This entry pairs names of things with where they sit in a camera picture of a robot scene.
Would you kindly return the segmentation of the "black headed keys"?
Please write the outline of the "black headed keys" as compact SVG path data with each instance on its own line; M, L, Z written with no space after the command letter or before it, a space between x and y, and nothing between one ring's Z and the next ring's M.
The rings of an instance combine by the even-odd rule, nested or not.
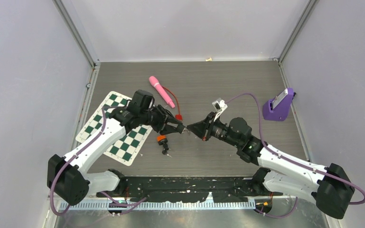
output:
M169 148L168 144L167 144L167 143L165 143L165 144L163 144L162 146L163 146L162 154L163 154L163 155L166 155L166 156L169 156L168 151L170 150L170 148Z

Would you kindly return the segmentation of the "orange black padlock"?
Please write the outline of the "orange black padlock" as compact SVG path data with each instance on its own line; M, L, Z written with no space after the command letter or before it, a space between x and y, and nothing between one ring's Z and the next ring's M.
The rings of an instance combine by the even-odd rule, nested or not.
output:
M165 145L168 143L168 140L165 135L159 135L157 137L157 143L158 143L158 145Z

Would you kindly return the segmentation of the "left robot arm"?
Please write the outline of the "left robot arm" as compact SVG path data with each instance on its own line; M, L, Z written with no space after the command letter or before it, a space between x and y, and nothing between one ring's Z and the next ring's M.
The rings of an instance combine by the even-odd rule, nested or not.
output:
M88 173L88 170L111 145L139 126L150 126L161 135L183 133L183 123L154 101L151 93L137 90L126 105L111 107L109 116L103 117L102 126L86 141L63 156L53 155L47 168L50 200L58 195L74 206L101 191L122 196L127 185L115 172Z

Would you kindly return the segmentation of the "black cable padlock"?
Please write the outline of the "black cable padlock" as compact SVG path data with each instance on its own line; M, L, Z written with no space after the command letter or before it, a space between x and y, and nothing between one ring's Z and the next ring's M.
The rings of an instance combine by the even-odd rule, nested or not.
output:
M183 124L167 124L162 129L161 133L162 135L167 135L171 133L179 133L182 134L186 127Z

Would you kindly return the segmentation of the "small silver keys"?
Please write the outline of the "small silver keys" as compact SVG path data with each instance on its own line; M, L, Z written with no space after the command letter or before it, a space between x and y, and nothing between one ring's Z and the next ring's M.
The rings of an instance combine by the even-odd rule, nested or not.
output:
M184 129L184 133L187 134L187 135L191 135L191 131L187 128Z

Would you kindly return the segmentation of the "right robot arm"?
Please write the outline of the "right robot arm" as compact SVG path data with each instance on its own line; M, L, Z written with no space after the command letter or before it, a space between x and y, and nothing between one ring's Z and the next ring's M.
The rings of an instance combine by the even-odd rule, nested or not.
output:
M344 217L355 188L349 185L350 179L341 166L332 163L326 167L293 157L253 136L243 118L233 118L226 124L215 119L215 115L210 112L187 129L203 141L215 137L236 147L243 161L258 165L252 181L256 194L289 194L315 204L330 217Z

